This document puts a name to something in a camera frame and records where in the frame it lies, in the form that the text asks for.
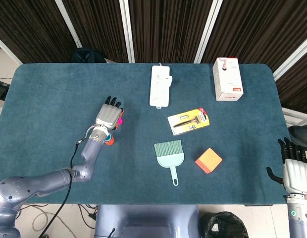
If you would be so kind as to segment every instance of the brush bristles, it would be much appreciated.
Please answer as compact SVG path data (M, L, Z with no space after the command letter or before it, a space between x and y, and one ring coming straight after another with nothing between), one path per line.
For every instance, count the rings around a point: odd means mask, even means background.
M157 157L183 153L181 140L154 144Z

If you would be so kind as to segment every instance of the product box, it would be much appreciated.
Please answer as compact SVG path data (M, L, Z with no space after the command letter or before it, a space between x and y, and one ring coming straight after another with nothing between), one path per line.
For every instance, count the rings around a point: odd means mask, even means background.
M237 58L217 58L213 76L217 101L237 101L243 95Z
M173 135L180 135L209 125L207 113L203 108L170 116L168 121Z

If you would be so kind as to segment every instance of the pink object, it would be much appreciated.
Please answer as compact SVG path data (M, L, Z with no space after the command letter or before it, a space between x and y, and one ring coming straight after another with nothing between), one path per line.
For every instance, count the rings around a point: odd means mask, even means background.
M121 124L123 123L123 120L122 120L122 118L121 118L121 117L119 117L119 118L118 118L117 123L118 123L119 125L121 125Z

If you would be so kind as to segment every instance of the white box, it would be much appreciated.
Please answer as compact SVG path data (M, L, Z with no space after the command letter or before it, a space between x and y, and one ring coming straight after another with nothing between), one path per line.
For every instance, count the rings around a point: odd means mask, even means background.
M217 58L213 66L217 101L237 101L243 95L237 58Z

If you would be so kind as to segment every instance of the dustpan handle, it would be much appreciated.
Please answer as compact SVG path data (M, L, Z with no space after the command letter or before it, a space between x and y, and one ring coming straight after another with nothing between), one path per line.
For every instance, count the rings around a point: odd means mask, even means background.
M174 186L178 186L179 185L179 180L178 180L178 176L177 176L177 170L175 168L175 166L170 167L171 170L171 176L172 176L172 182Z

